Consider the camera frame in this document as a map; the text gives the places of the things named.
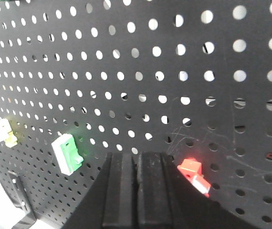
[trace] metal perforated panel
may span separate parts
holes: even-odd
[[[272,0],[0,2],[0,180],[60,227],[107,152],[193,156],[210,197],[272,229]],[[51,142],[83,166],[60,173]]]

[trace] scratch mark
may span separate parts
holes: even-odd
[[[249,164],[247,164],[247,163],[245,163],[245,162],[243,162],[243,161],[240,161],[240,160],[237,159],[237,158],[234,158],[233,156],[226,156],[226,159],[227,159],[227,160],[229,160],[229,159],[230,159],[230,160],[234,160],[234,161],[238,162],[238,163],[241,164],[241,165],[244,165],[244,166],[246,166],[246,167],[248,167],[248,168],[251,168],[251,169],[255,170],[255,171],[258,172],[258,173],[257,173],[257,174],[254,174],[254,175],[253,175],[254,177],[262,176],[262,175],[266,175],[266,174],[272,174],[272,171],[267,171],[267,170],[255,168],[255,167],[250,166]]]
[[[247,190],[247,191],[250,191],[250,192],[257,193],[257,191],[255,189],[250,188],[250,187],[241,187],[241,186],[235,186],[235,185],[222,185],[222,187],[241,188],[241,189],[244,189],[244,190]]]

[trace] metal bracket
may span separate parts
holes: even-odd
[[[12,171],[8,171],[8,174],[19,200],[20,207],[26,213],[26,216],[15,224],[12,229],[28,229],[36,222],[36,217],[27,198],[26,191],[21,183],[20,176]]]

